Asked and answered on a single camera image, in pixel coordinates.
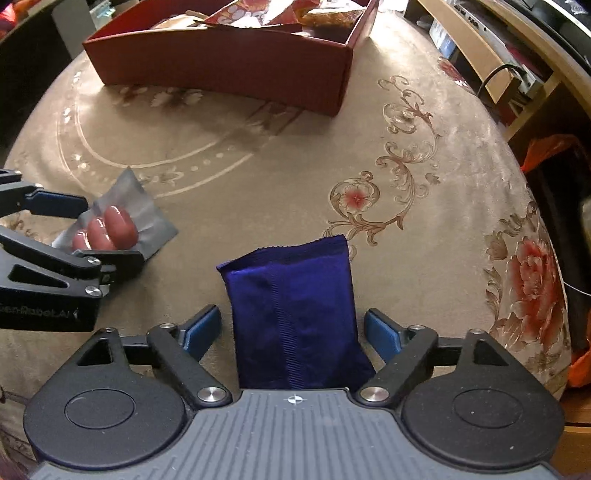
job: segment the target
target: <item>red flower pattern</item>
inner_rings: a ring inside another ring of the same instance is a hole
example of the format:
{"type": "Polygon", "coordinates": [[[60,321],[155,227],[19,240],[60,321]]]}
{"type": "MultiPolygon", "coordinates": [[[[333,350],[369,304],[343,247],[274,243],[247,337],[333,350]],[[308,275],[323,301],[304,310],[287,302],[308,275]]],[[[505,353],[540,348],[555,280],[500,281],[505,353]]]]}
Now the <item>red flower pattern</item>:
{"type": "Polygon", "coordinates": [[[523,338],[547,352],[563,325],[563,293],[554,255],[542,240],[524,237],[507,263],[511,312],[523,320],[523,338]]]}

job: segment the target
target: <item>food package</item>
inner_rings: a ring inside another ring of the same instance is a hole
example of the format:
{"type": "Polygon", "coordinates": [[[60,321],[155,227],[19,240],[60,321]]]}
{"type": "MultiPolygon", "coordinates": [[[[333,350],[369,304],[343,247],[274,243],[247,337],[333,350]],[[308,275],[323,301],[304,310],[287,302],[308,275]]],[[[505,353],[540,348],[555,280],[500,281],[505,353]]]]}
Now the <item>food package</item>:
{"type": "Polygon", "coordinates": [[[174,15],[173,17],[166,18],[151,27],[151,30],[165,30],[169,28],[201,28],[203,27],[203,20],[207,18],[199,12],[188,10],[187,12],[174,15]]]}
{"type": "Polygon", "coordinates": [[[128,211],[111,205],[74,234],[72,250],[128,250],[137,242],[138,230],[128,211]]]}
{"type": "Polygon", "coordinates": [[[352,0],[322,0],[317,8],[301,17],[300,23],[305,27],[351,28],[364,10],[352,0]]]}
{"type": "Polygon", "coordinates": [[[177,233],[128,168],[51,245],[68,253],[134,249],[147,260],[177,233]]]}
{"type": "Polygon", "coordinates": [[[205,19],[210,25],[258,28],[297,24],[320,0],[234,0],[205,19]]]}

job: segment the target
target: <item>orange plastic bag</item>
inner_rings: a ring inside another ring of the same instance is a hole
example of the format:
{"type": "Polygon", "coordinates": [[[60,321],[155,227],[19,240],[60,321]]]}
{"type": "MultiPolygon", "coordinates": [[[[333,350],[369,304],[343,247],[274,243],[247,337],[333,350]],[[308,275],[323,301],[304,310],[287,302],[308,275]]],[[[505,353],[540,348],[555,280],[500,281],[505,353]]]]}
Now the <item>orange plastic bag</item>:
{"type": "Polygon", "coordinates": [[[571,147],[582,148],[581,142],[574,135],[556,134],[542,139],[534,139],[527,147],[527,155],[521,166],[521,171],[529,173],[547,158],[554,157],[571,147]]]}

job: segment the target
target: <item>vacuum-sealed sausage package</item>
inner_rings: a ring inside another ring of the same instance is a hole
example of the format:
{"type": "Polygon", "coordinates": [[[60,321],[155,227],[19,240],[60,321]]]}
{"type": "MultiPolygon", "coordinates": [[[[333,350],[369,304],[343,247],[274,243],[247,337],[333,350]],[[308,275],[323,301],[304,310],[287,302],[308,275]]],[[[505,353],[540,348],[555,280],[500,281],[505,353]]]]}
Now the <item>vacuum-sealed sausage package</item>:
{"type": "Polygon", "coordinates": [[[147,260],[177,233],[128,168],[52,246],[66,252],[134,249],[147,260]]]}

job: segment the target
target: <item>metal screw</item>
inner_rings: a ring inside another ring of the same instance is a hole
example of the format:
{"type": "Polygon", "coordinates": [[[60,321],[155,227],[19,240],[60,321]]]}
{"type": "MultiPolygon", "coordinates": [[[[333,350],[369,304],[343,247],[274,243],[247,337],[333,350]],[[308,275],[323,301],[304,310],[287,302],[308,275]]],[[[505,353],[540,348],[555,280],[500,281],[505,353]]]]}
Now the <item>metal screw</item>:
{"type": "Polygon", "coordinates": [[[200,400],[213,403],[226,398],[226,391],[219,387],[205,387],[197,392],[197,396],[200,400]]]}
{"type": "Polygon", "coordinates": [[[390,393],[382,387],[365,387],[359,392],[359,395],[367,401],[384,401],[390,396],[390,393]]]}
{"type": "Polygon", "coordinates": [[[94,285],[88,285],[84,291],[90,295],[91,297],[102,297],[103,293],[100,291],[100,288],[95,287],[94,285]]]}

